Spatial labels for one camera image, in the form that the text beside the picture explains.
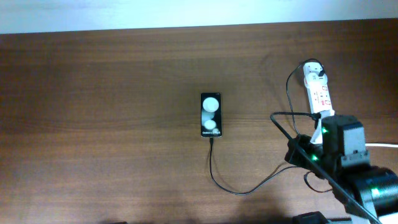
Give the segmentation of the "black smartphone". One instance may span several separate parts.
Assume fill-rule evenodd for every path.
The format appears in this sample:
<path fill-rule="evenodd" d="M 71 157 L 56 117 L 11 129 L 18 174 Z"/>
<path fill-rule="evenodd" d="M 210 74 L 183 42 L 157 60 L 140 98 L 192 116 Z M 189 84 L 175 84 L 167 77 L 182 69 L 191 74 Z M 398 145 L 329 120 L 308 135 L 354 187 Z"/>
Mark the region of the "black smartphone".
<path fill-rule="evenodd" d="M 201 131 L 204 138 L 223 135 L 221 93 L 201 93 Z"/>

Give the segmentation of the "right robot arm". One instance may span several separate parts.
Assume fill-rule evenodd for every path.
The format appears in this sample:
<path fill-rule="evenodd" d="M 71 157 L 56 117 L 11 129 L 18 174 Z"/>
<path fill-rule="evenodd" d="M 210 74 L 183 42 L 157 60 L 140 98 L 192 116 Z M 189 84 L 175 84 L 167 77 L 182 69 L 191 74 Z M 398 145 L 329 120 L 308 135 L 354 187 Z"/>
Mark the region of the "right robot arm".
<path fill-rule="evenodd" d="M 322 142 L 302 134 L 290 138 L 285 161 L 326 179 L 353 223 L 397 223 L 397 175 L 371 165 L 362 123 L 334 115 L 318 125 Z"/>

